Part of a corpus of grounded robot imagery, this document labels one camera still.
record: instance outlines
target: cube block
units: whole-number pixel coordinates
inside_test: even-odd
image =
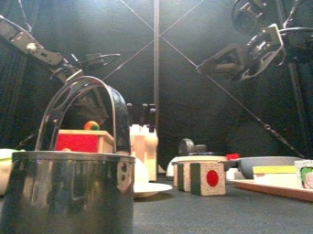
[[[225,195],[225,171],[222,163],[190,164],[192,193],[201,196]]]

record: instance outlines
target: metal pot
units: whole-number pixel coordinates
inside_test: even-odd
[[[46,110],[36,150],[12,155],[0,233],[133,233],[135,159],[54,151],[64,112],[74,99],[95,87],[106,88],[111,99],[114,153],[130,154],[122,96],[97,78],[71,80]]]
[[[14,167],[2,233],[133,233],[134,158],[23,152]]]

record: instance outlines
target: wooden block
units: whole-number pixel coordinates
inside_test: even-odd
[[[173,182],[173,186],[178,186],[178,162],[173,163],[173,170],[174,170],[174,182]]]
[[[113,153],[113,136],[106,131],[60,130],[55,150],[89,153]]]
[[[221,163],[192,163],[192,193],[201,196],[225,195],[225,172]]]
[[[190,163],[178,164],[178,190],[192,191],[192,170]]]

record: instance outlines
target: table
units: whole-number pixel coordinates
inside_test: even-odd
[[[173,182],[159,177],[158,183]],[[312,203],[228,182],[224,196],[201,197],[174,188],[137,198],[134,234],[311,234],[312,217]]]

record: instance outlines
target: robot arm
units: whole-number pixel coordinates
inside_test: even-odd
[[[24,54],[32,55],[48,64],[51,72],[58,73],[56,76],[63,82],[78,71],[59,53],[47,51],[32,35],[3,16],[0,16],[0,37]]]
[[[230,45],[205,60],[197,70],[209,76],[224,74],[230,80],[252,78],[265,70],[283,48],[277,25],[272,25],[262,29],[245,47]]]

